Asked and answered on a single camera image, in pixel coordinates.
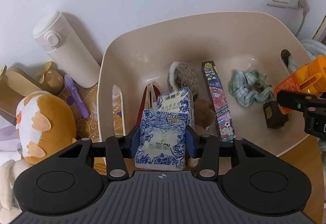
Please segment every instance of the red object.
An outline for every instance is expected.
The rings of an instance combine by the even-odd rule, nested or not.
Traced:
[[[155,85],[153,85],[153,88],[154,88],[154,93],[155,93],[155,97],[156,97],[156,101],[157,101],[157,98],[159,97],[159,95],[161,93],[160,93],[159,89]],[[146,91],[147,91],[147,86],[145,87],[144,94],[143,94],[143,97],[142,97],[142,100],[141,100],[141,106],[140,106],[139,112],[138,112],[138,117],[137,117],[137,122],[136,122],[136,125],[138,125],[138,126],[141,125],[142,113],[143,113],[144,107],[145,107]]]

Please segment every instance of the power cord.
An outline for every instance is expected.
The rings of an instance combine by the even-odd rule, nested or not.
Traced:
[[[303,25],[304,25],[304,21],[305,21],[305,17],[307,16],[307,14],[309,13],[310,11],[310,8],[309,8],[309,4],[308,4],[308,1],[307,0],[299,0],[299,7],[302,7],[303,8],[303,17],[302,17],[302,22],[301,22],[301,25],[298,29],[298,32],[296,33],[296,37],[299,35]]]

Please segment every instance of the black small box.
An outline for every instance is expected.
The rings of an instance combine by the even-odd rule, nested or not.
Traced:
[[[263,105],[264,115],[268,128],[278,129],[289,121],[289,117],[281,113],[277,101],[270,101]]]

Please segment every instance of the white thermos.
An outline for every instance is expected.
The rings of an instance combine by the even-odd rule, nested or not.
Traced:
[[[43,18],[33,29],[37,43],[81,87],[98,82],[100,66],[60,11]]]

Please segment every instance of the wooden table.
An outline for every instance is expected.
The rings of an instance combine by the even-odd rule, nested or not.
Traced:
[[[322,171],[322,161],[320,158],[317,139],[313,136],[307,137],[296,147],[283,154],[282,160],[295,166],[303,171],[310,179],[312,185],[312,193],[304,209],[313,221],[322,224],[324,209],[324,179]],[[129,175],[136,169],[133,160],[124,160]],[[94,166],[100,174],[106,175],[106,166],[104,162],[97,163]]]

